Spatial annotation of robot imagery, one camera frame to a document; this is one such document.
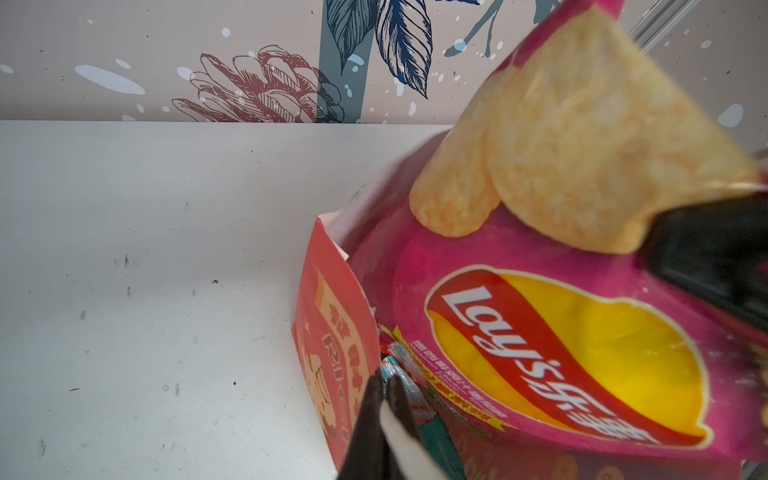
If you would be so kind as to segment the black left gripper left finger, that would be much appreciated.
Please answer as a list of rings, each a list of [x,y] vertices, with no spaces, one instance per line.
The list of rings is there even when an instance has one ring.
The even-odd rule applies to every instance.
[[[351,441],[337,475],[338,480],[389,478],[389,449],[379,421],[383,400],[383,380],[377,370],[366,384]]]

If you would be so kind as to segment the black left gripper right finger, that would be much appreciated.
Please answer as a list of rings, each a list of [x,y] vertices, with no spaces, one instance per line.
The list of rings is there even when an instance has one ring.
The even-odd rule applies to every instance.
[[[379,424],[394,465],[394,479],[446,480],[444,470],[424,447],[399,377],[386,384],[379,408]]]

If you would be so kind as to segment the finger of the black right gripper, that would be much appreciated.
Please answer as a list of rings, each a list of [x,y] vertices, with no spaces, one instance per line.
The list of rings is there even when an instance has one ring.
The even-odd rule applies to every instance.
[[[767,195],[667,210],[640,250],[644,268],[747,330],[767,328]]]

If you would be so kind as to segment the pink Lay's chips bag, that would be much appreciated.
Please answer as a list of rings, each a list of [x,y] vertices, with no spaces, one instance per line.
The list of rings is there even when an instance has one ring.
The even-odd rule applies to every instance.
[[[618,24],[565,1],[349,264],[383,334],[491,437],[763,461],[767,352],[724,299],[767,175]]]

